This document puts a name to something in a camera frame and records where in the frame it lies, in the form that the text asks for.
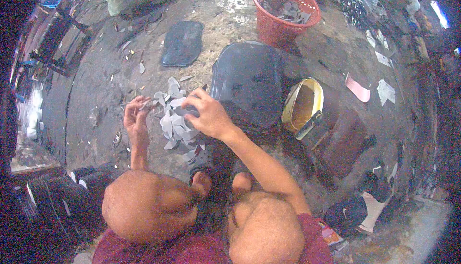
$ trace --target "leather piece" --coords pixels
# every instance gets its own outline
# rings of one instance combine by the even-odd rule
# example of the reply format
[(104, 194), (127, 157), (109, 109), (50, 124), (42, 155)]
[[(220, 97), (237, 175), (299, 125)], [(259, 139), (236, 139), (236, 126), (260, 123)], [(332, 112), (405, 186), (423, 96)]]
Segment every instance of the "leather piece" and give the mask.
[(164, 67), (187, 67), (198, 57), (202, 48), (203, 24), (184, 21), (173, 25), (165, 36), (161, 64)]

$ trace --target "pink paper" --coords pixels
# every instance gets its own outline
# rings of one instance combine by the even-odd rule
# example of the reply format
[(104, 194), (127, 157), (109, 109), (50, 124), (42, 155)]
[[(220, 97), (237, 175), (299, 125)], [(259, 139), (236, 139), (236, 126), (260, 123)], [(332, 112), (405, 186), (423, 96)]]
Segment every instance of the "pink paper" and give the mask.
[(359, 83), (355, 82), (349, 76), (349, 73), (347, 73), (346, 76), (346, 86), (362, 102), (368, 102), (370, 100), (370, 90), (365, 89), (364, 87), (360, 86)]

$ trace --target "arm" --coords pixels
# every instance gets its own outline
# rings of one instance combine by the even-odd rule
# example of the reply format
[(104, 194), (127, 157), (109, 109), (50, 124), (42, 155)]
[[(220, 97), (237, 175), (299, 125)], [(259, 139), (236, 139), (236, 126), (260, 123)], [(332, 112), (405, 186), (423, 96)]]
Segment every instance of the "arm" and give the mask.
[(222, 105), (211, 98), (204, 90), (198, 88), (183, 102), (182, 108), (195, 106), (200, 117), (186, 115), (196, 129), (205, 135), (223, 141), (243, 161), (255, 179), (267, 192), (286, 195), (297, 214), (311, 214), (304, 193), (295, 179), (277, 160), (254, 144), (235, 126), (227, 116)]
[(147, 147), (149, 134), (147, 132), (146, 118), (150, 110), (139, 111), (145, 101), (150, 97), (137, 96), (125, 109), (124, 126), (131, 141), (131, 169), (148, 171)]

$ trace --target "hand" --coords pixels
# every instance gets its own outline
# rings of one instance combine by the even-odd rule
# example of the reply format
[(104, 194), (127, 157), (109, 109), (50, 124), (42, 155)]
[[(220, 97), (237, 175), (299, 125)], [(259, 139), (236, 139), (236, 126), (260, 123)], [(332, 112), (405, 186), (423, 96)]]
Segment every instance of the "hand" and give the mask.
[(224, 107), (202, 88), (197, 88), (189, 94), (181, 107), (185, 109), (188, 105), (197, 108), (200, 116), (197, 118), (186, 114), (185, 118), (207, 136), (223, 140), (226, 134), (236, 127), (227, 116)]
[(147, 152), (147, 147), (149, 146), (146, 118), (151, 109), (144, 108), (142, 111), (139, 111), (142, 104), (148, 100), (150, 100), (150, 97), (137, 96), (125, 109), (123, 125), (128, 132), (132, 151)]

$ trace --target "pile of leather scraps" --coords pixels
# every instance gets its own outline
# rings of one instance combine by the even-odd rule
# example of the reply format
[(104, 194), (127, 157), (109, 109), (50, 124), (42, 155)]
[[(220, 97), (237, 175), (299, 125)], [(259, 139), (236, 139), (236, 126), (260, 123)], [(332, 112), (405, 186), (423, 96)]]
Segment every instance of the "pile of leather scraps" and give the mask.
[(287, 0), (266, 0), (263, 8), (273, 16), (294, 24), (306, 24), (311, 17), (299, 9), (298, 3)]
[(180, 90), (181, 86), (175, 78), (168, 79), (168, 93), (157, 92), (154, 94), (147, 105), (160, 104), (164, 107), (164, 116), (160, 120), (163, 135), (168, 139), (164, 149), (170, 150), (183, 143), (191, 151), (185, 155), (190, 155), (188, 160), (195, 156), (200, 150), (205, 150), (205, 145), (199, 143), (199, 130), (194, 129), (184, 116), (193, 114), (198, 117), (199, 114), (193, 109), (182, 109), (181, 104), (186, 99), (186, 90)]

